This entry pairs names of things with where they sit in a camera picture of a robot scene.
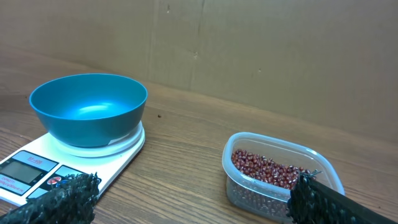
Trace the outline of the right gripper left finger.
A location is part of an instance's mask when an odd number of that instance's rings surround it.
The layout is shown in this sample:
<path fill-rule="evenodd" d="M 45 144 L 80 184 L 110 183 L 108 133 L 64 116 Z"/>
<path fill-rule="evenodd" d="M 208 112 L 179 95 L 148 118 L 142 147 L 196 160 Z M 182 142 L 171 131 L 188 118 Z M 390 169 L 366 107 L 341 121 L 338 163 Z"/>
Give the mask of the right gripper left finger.
<path fill-rule="evenodd" d="M 65 183 L 1 216 L 1 224 L 90 224 L 99 183 L 97 174 L 68 175 Z"/>

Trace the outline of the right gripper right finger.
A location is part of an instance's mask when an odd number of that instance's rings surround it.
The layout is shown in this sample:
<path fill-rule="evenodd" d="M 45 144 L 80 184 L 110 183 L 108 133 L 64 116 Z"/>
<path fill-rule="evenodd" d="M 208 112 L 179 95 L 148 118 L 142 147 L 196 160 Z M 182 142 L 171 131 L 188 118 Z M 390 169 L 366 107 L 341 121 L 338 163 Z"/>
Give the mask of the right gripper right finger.
<path fill-rule="evenodd" d="M 297 224 L 397 224 L 318 182 L 318 170 L 301 172 L 290 191 L 286 215 Z"/>

